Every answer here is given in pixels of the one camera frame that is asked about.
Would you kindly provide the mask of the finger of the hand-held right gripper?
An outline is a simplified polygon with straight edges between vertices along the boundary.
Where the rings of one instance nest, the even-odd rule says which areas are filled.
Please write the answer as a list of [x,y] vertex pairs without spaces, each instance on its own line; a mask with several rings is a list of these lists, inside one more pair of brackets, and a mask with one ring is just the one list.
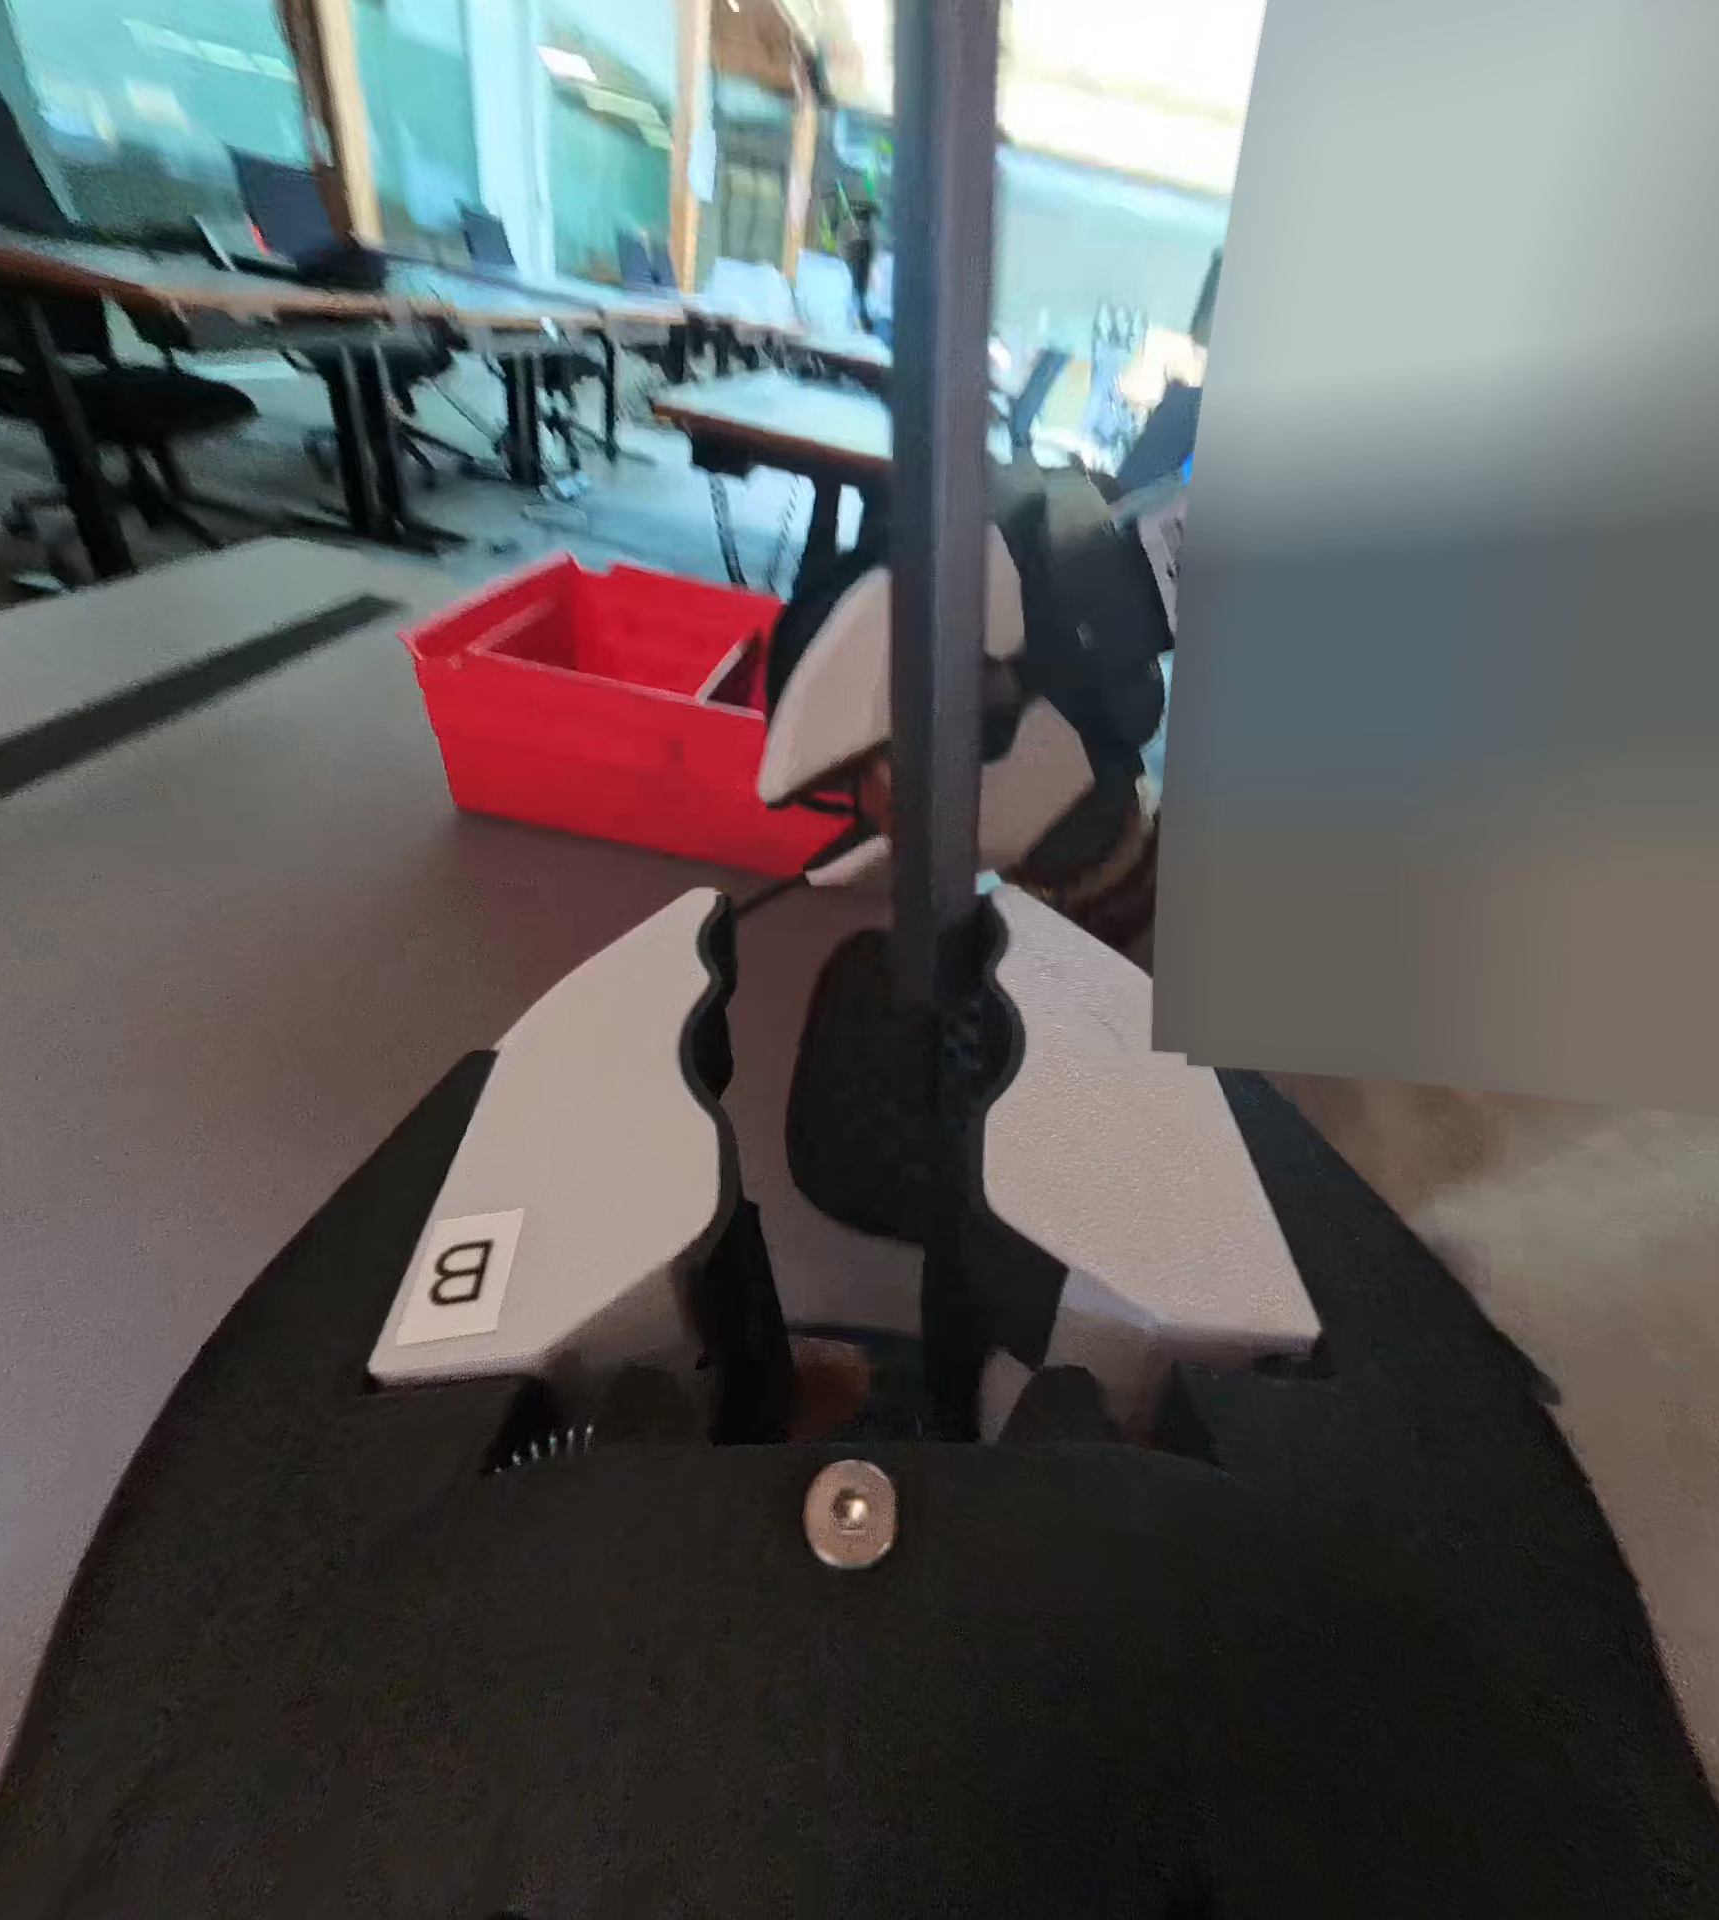
[[[1024,708],[1008,747],[980,765],[976,876],[1022,870],[1089,791],[1095,770],[1072,722],[1056,708]],[[903,828],[863,816],[805,881],[811,892],[872,886],[894,847]]]
[[[980,560],[980,802],[1024,806],[1033,697],[1013,678],[1024,651],[1024,608],[1000,521],[980,532]],[[777,617],[765,663],[760,802],[793,802],[877,747],[889,747],[889,560],[885,549],[845,549],[811,567]]]

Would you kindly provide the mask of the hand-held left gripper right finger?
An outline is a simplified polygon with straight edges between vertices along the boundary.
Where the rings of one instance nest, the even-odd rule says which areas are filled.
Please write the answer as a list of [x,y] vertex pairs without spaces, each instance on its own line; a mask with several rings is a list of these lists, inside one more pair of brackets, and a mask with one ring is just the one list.
[[985,893],[1008,1062],[976,1116],[965,1279],[1024,1367],[1303,1364],[1323,1326],[1207,1067],[1156,1055],[1156,982]]

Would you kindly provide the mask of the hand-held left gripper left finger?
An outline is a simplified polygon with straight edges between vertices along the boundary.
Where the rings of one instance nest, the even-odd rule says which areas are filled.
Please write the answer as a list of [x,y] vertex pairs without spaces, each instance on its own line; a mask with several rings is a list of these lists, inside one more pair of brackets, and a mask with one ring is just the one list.
[[689,892],[502,1032],[372,1384],[699,1370],[699,1264],[737,1207],[725,972],[733,903]]

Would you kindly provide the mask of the black stand with round base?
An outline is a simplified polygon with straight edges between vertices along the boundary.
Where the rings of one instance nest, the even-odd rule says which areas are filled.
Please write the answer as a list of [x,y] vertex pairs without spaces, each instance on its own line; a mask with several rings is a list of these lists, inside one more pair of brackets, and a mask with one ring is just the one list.
[[885,1356],[835,1443],[976,1443],[985,1314],[965,1279],[971,1055],[985,1034],[980,876],[985,314],[1000,6],[894,6],[894,380],[889,380],[889,932],[814,985],[784,1171],[824,1214],[920,1247],[915,1336],[811,1331]]

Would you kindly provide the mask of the person's right hand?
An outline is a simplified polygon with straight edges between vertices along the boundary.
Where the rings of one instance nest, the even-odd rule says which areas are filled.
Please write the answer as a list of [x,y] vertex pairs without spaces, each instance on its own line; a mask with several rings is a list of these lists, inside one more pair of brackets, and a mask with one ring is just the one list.
[[1081,870],[1033,863],[1013,881],[1033,903],[1052,905],[1137,972],[1156,972],[1156,886],[1162,886],[1162,791],[1148,775],[1132,780],[1132,802],[1110,852]]

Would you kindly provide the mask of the red plastic bin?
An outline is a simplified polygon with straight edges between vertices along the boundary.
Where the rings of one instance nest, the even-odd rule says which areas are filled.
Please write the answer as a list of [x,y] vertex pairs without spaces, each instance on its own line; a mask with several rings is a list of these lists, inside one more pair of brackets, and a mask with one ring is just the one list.
[[779,598],[548,553],[404,631],[459,816],[784,881],[852,816],[760,802]]

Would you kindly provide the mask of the small wooden desk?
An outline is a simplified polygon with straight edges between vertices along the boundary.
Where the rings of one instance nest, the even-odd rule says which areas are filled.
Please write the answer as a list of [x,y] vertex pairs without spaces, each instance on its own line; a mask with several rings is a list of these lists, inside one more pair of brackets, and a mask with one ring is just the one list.
[[859,540],[872,540],[889,515],[889,406],[870,389],[760,371],[668,387],[653,399],[653,420],[689,441],[689,459],[709,482],[709,515],[733,586],[751,586],[751,575],[724,495],[725,482],[779,472],[814,490],[793,586],[814,586],[843,560],[845,495],[863,505]]

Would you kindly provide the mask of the black tape strip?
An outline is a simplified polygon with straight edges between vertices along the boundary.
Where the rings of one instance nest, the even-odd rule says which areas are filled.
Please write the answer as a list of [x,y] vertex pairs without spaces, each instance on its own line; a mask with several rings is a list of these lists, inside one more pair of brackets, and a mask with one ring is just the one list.
[[103,702],[55,712],[35,726],[16,726],[0,740],[0,802],[68,775],[139,732],[155,732],[200,708],[218,708],[225,697],[274,678],[278,669],[303,663],[308,651],[347,639],[354,631],[404,612],[404,598],[360,589],[341,598],[318,612],[290,617],[278,631],[247,635],[200,663],[154,675],[139,683],[123,683]]

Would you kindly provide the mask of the dark laptop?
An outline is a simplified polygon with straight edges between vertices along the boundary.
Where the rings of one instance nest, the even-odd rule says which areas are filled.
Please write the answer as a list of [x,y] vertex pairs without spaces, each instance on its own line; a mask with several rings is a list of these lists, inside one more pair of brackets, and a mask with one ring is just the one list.
[[227,164],[256,241],[256,272],[325,296],[388,296],[391,263],[332,224],[308,169],[237,148],[227,148]]

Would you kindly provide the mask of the black office chair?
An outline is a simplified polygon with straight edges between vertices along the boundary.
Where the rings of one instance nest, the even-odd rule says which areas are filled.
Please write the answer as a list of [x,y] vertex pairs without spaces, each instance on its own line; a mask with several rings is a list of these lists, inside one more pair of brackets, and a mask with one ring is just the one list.
[[[42,181],[13,102],[0,96],[0,241],[83,241],[61,214],[55,183]],[[61,422],[74,422],[74,458],[50,458],[55,490],[16,495],[0,515],[0,532],[40,545],[50,583],[74,586],[50,515],[68,510],[74,540],[89,521],[73,495],[73,467],[103,472],[103,458],[117,458],[123,479],[109,490],[114,505],[138,510],[154,532],[185,532],[200,549],[218,549],[218,532],[200,524],[200,495],[177,472],[177,445],[234,434],[256,420],[256,404],[225,380],[188,377],[163,346],[155,362],[123,362],[114,354],[109,306],[89,296],[26,296],[0,280],[0,420],[50,431],[42,377],[68,377],[73,404]]]

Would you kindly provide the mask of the long wooden desk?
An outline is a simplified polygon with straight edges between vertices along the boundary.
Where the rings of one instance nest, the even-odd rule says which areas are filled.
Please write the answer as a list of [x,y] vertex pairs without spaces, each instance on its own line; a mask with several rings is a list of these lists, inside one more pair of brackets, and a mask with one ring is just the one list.
[[200,266],[188,256],[0,227],[6,362],[26,380],[35,422],[55,459],[89,583],[123,583],[138,560],[103,459],[89,441],[74,377],[40,309],[42,297],[93,297],[103,309],[155,323],[171,346],[188,354],[290,346],[339,362],[341,510],[293,515],[293,524],[347,532],[404,553],[440,553],[459,540],[407,510],[388,346],[452,344],[491,362],[511,362],[516,399],[525,404],[538,389],[533,362],[566,354],[572,336],[595,336],[615,362],[620,344],[674,344],[689,323],[679,297],[533,289],[476,272],[440,272],[407,256],[388,256],[381,289],[318,289],[237,266]]

